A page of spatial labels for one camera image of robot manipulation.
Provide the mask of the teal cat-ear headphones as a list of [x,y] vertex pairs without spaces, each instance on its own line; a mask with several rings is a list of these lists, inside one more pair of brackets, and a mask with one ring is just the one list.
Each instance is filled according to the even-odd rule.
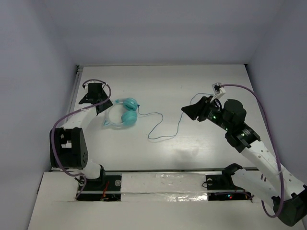
[[[120,98],[116,99],[112,102],[112,106],[110,106],[106,110],[105,114],[105,119],[103,122],[103,126],[113,126],[116,128],[123,128],[123,127],[130,127],[134,125],[137,122],[137,112],[136,110],[139,107],[139,104],[134,98]],[[110,111],[113,109],[113,107],[117,106],[118,104],[122,104],[123,108],[126,110],[122,115],[121,115],[121,122],[120,123],[114,123],[110,119]]]

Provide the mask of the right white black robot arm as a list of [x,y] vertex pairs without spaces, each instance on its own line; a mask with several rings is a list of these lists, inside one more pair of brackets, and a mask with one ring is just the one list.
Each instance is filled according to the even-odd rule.
[[226,131],[227,142],[252,162],[263,179],[233,163],[223,169],[222,184],[247,190],[273,209],[277,218],[292,227],[307,215],[307,186],[290,173],[266,148],[260,136],[245,123],[246,110],[238,100],[228,99],[223,107],[212,97],[203,96],[197,103],[182,107],[191,120],[209,120]]

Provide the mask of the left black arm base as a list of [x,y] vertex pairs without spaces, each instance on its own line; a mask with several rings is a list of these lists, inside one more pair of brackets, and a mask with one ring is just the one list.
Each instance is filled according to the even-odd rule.
[[79,184],[77,189],[78,201],[121,201],[121,175],[103,175],[97,179],[87,179],[84,189]]

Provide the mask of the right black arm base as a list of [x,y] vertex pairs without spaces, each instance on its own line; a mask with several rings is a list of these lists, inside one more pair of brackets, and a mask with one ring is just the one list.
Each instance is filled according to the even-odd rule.
[[207,189],[209,201],[252,201],[254,195],[233,185],[232,181],[222,174],[209,174],[205,176],[201,186]]

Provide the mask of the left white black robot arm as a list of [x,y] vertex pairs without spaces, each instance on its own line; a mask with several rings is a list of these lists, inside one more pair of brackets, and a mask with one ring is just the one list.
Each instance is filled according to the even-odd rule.
[[60,118],[49,134],[51,167],[61,169],[71,177],[85,177],[96,189],[106,185],[101,166],[89,163],[84,132],[103,111],[108,109],[111,88],[101,80],[87,80],[82,84],[85,95],[75,111]]

